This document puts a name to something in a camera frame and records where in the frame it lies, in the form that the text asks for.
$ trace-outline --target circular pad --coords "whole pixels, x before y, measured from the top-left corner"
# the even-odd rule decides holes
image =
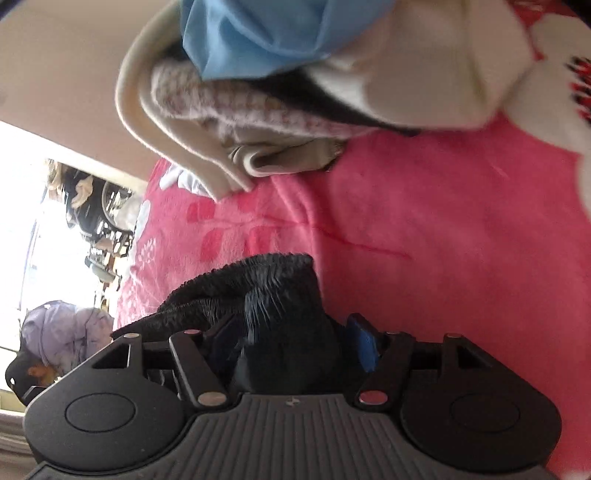
[[[110,432],[129,423],[135,414],[133,402],[121,395],[96,393],[74,400],[66,419],[83,432]]]
[[[469,430],[499,433],[519,421],[519,409],[505,398],[472,394],[458,398],[452,404],[452,417]]]

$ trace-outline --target light blue cloth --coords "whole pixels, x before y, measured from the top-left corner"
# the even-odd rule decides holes
[[[183,47],[204,80],[261,78],[327,58],[395,0],[181,0]]]
[[[111,342],[113,317],[51,301],[29,312],[21,336],[27,350],[65,375]]]

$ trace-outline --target purple fabric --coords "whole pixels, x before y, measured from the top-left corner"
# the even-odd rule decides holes
[[[65,375],[108,345],[112,331],[107,312],[56,301],[29,312],[22,339],[33,355]]]

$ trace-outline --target pink fleece blanket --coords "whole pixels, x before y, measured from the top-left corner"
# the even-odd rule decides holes
[[[568,18],[539,20],[524,8],[541,29],[535,38],[555,35]],[[360,312],[380,330],[420,340],[460,332],[549,396],[563,418],[549,467],[564,479],[587,478],[591,223],[582,198],[591,150],[569,144],[581,125],[568,122],[586,122],[571,100],[580,72],[565,66],[570,55],[548,66],[555,53],[540,53],[539,66],[559,74],[524,82],[519,100],[482,131],[377,132],[349,142],[330,172],[270,177],[217,205],[177,187],[162,191],[168,164],[160,161],[119,324],[152,313],[171,290],[213,268],[264,252],[307,252],[334,318]],[[562,132],[552,122],[540,127],[544,105]]]

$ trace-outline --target blue fabric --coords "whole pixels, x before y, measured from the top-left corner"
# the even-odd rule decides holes
[[[183,47],[204,80],[262,78],[322,60],[395,0],[181,0]]]
[[[351,317],[347,320],[346,331],[348,341],[357,352],[357,357],[363,371],[366,373],[373,372],[379,362],[379,350],[376,339]]]

